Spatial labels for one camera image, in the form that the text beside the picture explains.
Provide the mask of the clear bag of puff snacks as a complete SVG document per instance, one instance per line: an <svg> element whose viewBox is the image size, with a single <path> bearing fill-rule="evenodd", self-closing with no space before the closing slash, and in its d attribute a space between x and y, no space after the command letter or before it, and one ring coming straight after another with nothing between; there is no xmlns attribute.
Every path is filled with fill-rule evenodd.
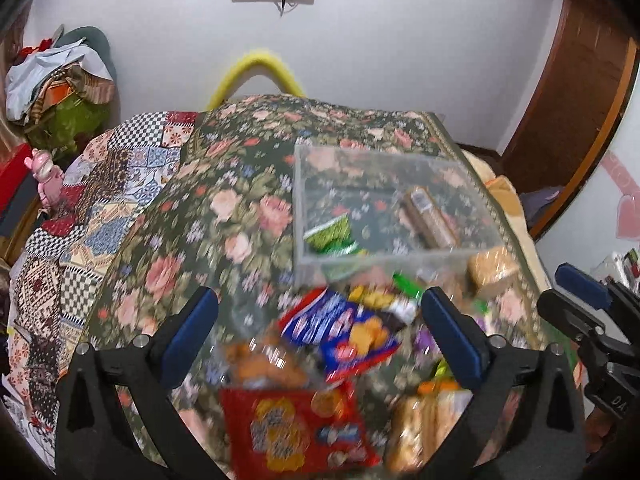
<svg viewBox="0 0 640 480"><path fill-rule="evenodd" d="M385 467L393 474L418 471L433 457L472 400L470 390L406 396L396 404Z"/></svg>

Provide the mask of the green edged cookie packet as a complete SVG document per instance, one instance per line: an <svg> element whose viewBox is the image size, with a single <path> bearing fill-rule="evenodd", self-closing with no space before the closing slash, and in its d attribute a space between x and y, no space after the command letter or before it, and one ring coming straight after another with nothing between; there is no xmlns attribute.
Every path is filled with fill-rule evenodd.
<svg viewBox="0 0 640 480"><path fill-rule="evenodd" d="M405 296L414 300L416 302L420 302L424 293L424 287L413 281L405 274L396 272L393 274L393 283L394 286Z"/></svg>

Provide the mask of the blue red cracker bag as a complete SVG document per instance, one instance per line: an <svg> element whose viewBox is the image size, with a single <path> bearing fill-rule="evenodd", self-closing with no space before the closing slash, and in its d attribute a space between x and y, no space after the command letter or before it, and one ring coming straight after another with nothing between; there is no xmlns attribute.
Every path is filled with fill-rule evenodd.
<svg viewBox="0 0 640 480"><path fill-rule="evenodd" d="M395 333L376 313L329 288L316 288L278 321L281 337L294 347L320 352L328 382L359 375L399 348Z"/></svg>

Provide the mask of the clear bag of fried snacks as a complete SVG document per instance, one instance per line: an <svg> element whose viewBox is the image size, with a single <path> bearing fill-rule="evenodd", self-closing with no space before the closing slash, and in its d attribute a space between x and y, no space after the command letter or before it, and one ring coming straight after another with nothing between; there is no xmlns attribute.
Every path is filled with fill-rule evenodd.
<svg viewBox="0 0 640 480"><path fill-rule="evenodd" d="M309 384L308 373L279 336L230 342L224 347L224 357L235 386L299 389Z"/></svg>

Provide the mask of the tan cake block pack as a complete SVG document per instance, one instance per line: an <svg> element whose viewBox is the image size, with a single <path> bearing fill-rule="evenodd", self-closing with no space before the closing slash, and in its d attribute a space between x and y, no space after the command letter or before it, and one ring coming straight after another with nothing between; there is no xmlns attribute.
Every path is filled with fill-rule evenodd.
<svg viewBox="0 0 640 480"><path fill-rule="evenodd" d="M490 299L505 292L518 277L520 266L505 247L469 256L468 272L477 296Z"/></svg>

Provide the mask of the brown wafer pack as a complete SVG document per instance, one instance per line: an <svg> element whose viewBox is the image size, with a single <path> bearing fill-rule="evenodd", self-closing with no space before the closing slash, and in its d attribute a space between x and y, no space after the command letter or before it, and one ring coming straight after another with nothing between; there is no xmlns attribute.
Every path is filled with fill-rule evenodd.
<svg viewBox="0 0 640 480"><path fill-rule="evenodd" d="M404 207L414 228L429 248L454 249L459 240L423 186L409 188L404 195Z"/></svg>

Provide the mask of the brown wooden door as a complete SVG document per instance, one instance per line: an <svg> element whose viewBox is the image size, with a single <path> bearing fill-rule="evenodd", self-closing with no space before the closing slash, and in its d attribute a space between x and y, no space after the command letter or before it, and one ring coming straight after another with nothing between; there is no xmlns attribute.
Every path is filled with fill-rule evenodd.
<svg viewBox="0 0 640 480"><path fill-rule="evenodd" d="M636 79L639 46L605 0L564 0L534 95L502 155L522 194L559 190L530 222L539 238L568 207L613 139Z"/></svg>

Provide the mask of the clear plastic storage box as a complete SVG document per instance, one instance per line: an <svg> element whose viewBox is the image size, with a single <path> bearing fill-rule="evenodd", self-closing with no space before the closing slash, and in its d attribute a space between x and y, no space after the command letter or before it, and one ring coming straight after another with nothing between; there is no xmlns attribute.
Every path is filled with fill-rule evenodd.
<svg viewBox="0 0 640 480"><path fill-rule="evenodd" d="M423 186L457 235L454 249L429 248L404 207L409 188ZM395 272L462 273L469 256L503 243L496 208L462 160L419 154L297 144L294 148L294 283L347 283L372 272L385 283ZM367 251L314 254L304 233L348 214L352 236Z"/></svg>

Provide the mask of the green snack packet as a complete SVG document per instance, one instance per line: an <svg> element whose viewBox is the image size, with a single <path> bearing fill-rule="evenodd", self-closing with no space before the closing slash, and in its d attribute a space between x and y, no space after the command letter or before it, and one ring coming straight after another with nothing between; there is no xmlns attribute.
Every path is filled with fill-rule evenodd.
<svg viewBox="0 0 640 480"><path fill-rule="evenodd" d="M348 214L341 214L306 231L303 236L309 249L317 255L350 256L367 251L352 236Z"/></svg>

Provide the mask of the dark floral bedspread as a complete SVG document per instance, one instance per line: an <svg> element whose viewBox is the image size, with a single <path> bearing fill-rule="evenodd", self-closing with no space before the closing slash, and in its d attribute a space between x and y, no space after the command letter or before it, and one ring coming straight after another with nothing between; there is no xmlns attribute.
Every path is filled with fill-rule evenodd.
<svg viewBox="0 0 640 480"><path fill-rule="evenodd" d="M213 289L218 320L171 401L223 471L230 470L230 446L217 393L218 350L257 335L304 293L294 283L297 144L462 160L490 197L502 246L520 266L506 215L432 113L356 110L282 94L198 115L177 172L120 244L82 336L98 349L120 348L154 333L198 286ZM520 266L480 320L514 346L540 349L561 335L537 314L539 295L526 278Z"/></svg>

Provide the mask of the pink bunny toy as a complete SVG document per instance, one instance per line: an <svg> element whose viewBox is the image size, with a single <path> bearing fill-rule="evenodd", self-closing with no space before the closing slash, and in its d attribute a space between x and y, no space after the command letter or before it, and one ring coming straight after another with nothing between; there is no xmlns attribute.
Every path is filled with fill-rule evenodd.
<svg viewBox="0 0 640 480"><path fill-rule="evenodd" d="M51 211L60 200L64 172L55 165L50 152L32 149L32 154L24 159L25 166L32 172L37 182L37 191L42 208Z"/></svg>

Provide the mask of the patchwork quilt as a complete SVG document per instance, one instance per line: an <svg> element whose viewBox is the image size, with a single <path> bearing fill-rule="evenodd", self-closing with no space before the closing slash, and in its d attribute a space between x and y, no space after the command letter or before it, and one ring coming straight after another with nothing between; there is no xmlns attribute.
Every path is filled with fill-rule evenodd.
<svg viewBox="0 0 640 480"><path fill-rule="evenodd" d="M48 468L54 466L58 376L120 244L178 170L197 117L137 114L92 139L65 171L51 218L32 231L10 272L6 408Z"/></svg>

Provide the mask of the red box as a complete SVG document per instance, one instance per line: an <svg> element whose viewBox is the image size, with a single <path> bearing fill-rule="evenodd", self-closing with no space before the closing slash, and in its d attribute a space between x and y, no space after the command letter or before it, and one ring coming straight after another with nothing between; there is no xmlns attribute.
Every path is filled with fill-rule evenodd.
<svg viewBox="0 0 640 480"><path fill-rule="evenodd" d="M28 143L20 144L9 154L6 162L1 163L0 174L0 211L6 210L15 192L30 173L24 164L27 157L32 156L32 148Z"/></svg>

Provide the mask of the pile of clothes and bags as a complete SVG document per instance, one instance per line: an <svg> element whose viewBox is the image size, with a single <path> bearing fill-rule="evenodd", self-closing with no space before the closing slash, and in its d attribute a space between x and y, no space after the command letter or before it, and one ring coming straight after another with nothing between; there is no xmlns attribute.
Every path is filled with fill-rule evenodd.
<svg viewBox="0 0 640 480"><path fill-rule="evenodd" d="M34 148L77 153L110 122L117 73L102 30L59 27L40 44L3 45L1 110Z"/></svg>

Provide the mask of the yellow curved headboard pipe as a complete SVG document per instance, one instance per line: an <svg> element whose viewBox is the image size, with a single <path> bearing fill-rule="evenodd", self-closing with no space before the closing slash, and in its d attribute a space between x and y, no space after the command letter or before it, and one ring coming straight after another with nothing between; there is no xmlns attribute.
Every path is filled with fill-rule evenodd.
<svg viewBox="0 0 640 480"><path fill-rule="evenodd" d="M206 110L214 110L226 102L243 84L255 76L269 79L281 93L304 98L306 93L292 70L274 53L256 49L244 54L225 73L209 98Z"/></svg>

